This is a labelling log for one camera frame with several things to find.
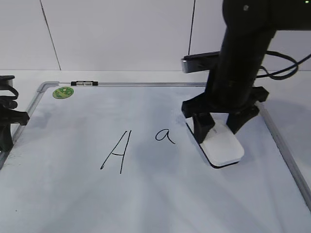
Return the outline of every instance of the white wall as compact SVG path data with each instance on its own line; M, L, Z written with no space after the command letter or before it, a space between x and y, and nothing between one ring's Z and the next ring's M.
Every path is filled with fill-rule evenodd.
M39 0L1 0L0 22L0 69L59 69Z
M180 70L193 0L42 0L62 70ZM0 0L0 69L59 69L40 0ZM222 0L196 0L191 54L220 49ZM270 49L300 60L311 32L278 32ZM270 70L290 63L267 56ZM311 70L311 61L301 66Z
M196 0L191 54L219 51L225 33L221 0ZM269 50L279 51L301 60L311 52L311 32L277 32ZM279 70L292 65L281 58L266 56L263 62L269 70ZM311 70L311 60L300 66Z
M43 0L63 70L180 70L193 0Z

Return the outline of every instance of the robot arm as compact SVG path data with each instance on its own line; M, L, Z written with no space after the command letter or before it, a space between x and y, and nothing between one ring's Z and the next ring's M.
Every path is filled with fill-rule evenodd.
M253 85L276 31L311 30L308 0L224 0L223 15L227 29L220 53L183 59L185 72L210 69L205 92L182 105L199 144L215 125L210 113L229 113L233 133L259 113L255 103L269 93Z

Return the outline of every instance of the whiteboard eraser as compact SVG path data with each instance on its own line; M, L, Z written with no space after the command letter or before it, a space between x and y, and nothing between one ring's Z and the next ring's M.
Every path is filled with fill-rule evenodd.
M186 119L193 134L193 120ZM244 156L244 149L233 132L221 120L208 132L203 143L199 144L213 168L222 168L238 163Z

